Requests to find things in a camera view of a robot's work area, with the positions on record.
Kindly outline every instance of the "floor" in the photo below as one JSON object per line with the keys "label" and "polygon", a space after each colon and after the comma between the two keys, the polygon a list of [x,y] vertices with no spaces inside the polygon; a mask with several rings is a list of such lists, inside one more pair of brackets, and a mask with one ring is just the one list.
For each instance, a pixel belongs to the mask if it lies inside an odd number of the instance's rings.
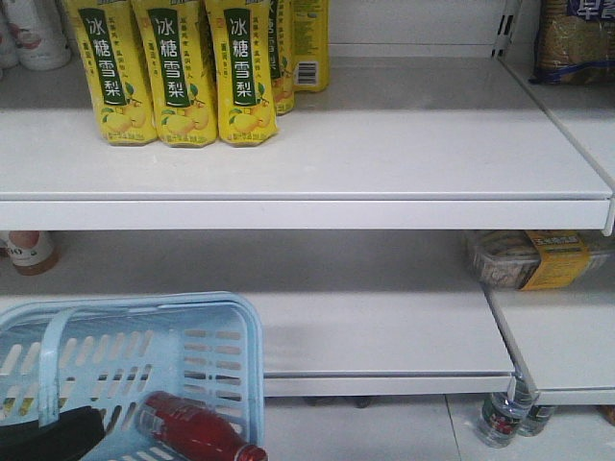
{"label": "floor", "polygon": [[615,426],[593,406],[559,407],[538,436],[492,449],[474,433],[481,395],[380,397],[366,408],[343,398],[312,406],[268,399],[271,461],[613,461]]}

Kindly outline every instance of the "shopping basket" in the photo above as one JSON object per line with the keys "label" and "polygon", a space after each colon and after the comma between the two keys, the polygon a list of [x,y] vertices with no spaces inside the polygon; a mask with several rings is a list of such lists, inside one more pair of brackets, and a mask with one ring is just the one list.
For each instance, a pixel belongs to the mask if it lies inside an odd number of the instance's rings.
{"label": "shopping basket", "polygon": [[145,396],[163,390],[262,445],[261,343],[256,311],[231,293],[20,305],[0,315],[0,429],[91,406],[106,436],[85,461],[183,459],[135,428]]}

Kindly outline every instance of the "bottle cap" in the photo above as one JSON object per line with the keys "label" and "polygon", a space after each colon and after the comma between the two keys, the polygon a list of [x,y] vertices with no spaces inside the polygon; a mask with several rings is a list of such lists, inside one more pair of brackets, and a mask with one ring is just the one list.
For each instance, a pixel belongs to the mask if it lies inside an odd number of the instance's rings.
{"label": "bottle cap", "polygon": [[246,445],[237,456],[237,461],[267,461],[267,452],[256,445]]}

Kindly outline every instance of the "white shelf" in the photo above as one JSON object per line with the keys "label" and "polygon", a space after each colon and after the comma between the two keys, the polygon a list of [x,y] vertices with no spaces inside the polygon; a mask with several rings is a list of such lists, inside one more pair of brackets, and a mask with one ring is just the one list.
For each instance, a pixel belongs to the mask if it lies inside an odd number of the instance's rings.
{"label": "white shelf", "polygon": [[254,149],[108,146],[78,62],[0,114],[7,229],[603,229],[612,195],[490,59],[339,58]]}
{"label": "white shelf", "polygon": [[530,64],[509,67],[615,193],[615,85],[532,85]]}
{"label": "white shelf", "polygon": [[32,300],[228,290],[263,323],[268,396],[506,389],[513,370],[451,231],[81,231],[0,308]]}
{"label": "white shelf", "polygon": [[615,403],[615,261],[559,290],[488,292],[515,361],[544,404]]}
{"label": "white shelf", "polygon": [[337,56],[491,56],[505,0],[330,2],[331,50]]}

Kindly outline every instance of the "rock sugar pear drink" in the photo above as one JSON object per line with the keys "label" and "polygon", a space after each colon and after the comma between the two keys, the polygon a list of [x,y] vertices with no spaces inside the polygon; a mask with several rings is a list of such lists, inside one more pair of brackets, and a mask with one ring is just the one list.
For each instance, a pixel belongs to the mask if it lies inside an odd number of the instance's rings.
{"label": "rock sugar pear drink", "polygon": [[292,0],[295,91],[329,84],[329,0]]}
{"label": "rock sugar pear drink", "polygon": [[129,0],[64,0],[96,121],[114,145],[156,139],[143,47]]}
{"label": "rock sugar pear drink", "polygon": [[257,145],[278,131],[268,57],[270,0],[205,0],[218,85],[220,138]]}
{"label": "rock sugar pear drink", "polygon": [[292,59],[292,4],[290,0],[271,0],[269,12],[269,63],[276,113],[282,115],[295,107]]}
{"label": "rock sugar pear drink", "polygon": [[209,25],[202,0],[131,0],[149,68],[159,138],[202,147],[218,136]]}

